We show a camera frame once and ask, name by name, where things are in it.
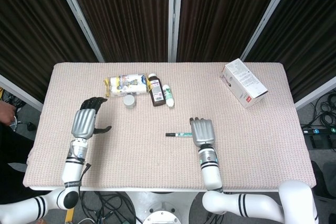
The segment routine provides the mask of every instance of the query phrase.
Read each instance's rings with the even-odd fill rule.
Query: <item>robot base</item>
[[[198,192],[174,192],[157,194],[129,191],[136,216],[143,224],[188,224],[191,205]]]

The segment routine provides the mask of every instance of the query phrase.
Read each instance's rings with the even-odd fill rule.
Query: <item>small white bottle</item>
[[[175,101],[174,101],[173,94],[172,94],[172,91],[171,91],[170,87],[167,84],[165,84],[165,85],[163,85],[162,89],[163,89],[164,97],[166,98],[167,106],[170,109],[173,108],[174,104],[175,104]]]

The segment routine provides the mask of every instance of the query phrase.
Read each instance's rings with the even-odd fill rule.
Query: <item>bottle label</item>
[[[164,97],[166,97],[166,100],[173,98],[172,92],[170,89],[163,90]]]
[[[153,80],[151,81],[151,86],[152,86],[152,93],[153,93],[153,98],[154,102],[162,101],[163,100],[163,94],[160,88],[160,83],[158,80]]]

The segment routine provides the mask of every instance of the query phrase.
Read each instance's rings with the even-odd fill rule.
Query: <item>brown medicine bottle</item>
[[[166,100],[163,95],[163,90],[161,86],[160,79],[156,76],[156,73],[151,73],[148,75],[148,80],[151,83],[152,89],[150,95],[152,98],[153,106],[160,106],[166,104]]]

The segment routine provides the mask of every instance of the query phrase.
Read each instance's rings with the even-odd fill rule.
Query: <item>snack package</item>
[[[108,77],[104,83],[107,97],[146,94],[149,90],[147,76],[142,73]]]

